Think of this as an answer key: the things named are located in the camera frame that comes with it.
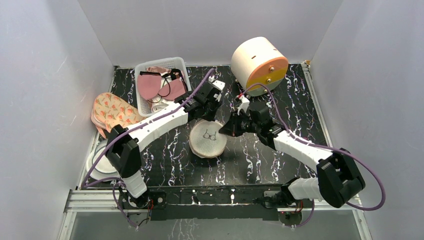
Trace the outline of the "white mesh laundry bag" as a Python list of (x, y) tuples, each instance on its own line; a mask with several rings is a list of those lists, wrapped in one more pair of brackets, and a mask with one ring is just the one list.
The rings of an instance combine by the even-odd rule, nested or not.
[(191, 151), (202, 159), (220, 156), (227, 145), (227, 136), (219, 133), (222, 127), (218, 121), (199, 120), (189, 133)]

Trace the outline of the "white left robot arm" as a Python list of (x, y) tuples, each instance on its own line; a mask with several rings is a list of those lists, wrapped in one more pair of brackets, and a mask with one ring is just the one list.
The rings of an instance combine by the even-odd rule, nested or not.
[(222, 81), (206, 80), (142, 122), (127, 128), (115, 126), (112, 129), (112, 139), (108, 141), (105, 156), (118, 172), (135, 207), (144, 208), (150, 200), (141, 174), (141, 152), (165, 133), (192, 120), (213, 121), (222, 105), (224, 88)]

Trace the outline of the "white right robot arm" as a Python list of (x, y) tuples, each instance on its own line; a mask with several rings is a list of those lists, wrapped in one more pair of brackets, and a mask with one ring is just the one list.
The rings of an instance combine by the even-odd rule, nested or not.
[(304, 199), (316, 199), (340, 208), (366, 186), (352, 157), (292, 137), (284, 125), (272, 119), (264, 104), (233, 110), (219, 133), (229, 137), (254, 133), (265, 146), (293, 157), (315, 172), (313, 178), (293, 178), (281, 186), (275, 199), (288, 207), (295, 207)]

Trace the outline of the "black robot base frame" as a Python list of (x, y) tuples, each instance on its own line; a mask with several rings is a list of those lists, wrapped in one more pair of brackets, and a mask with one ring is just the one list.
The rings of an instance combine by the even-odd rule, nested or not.
[(303, 219), (309, 199), (290, 199), (282, 184), (150, 186), (138, 200), (118, 187), (118, 206), (152, 221), (176, 219), (262, 219), (292, 226)]

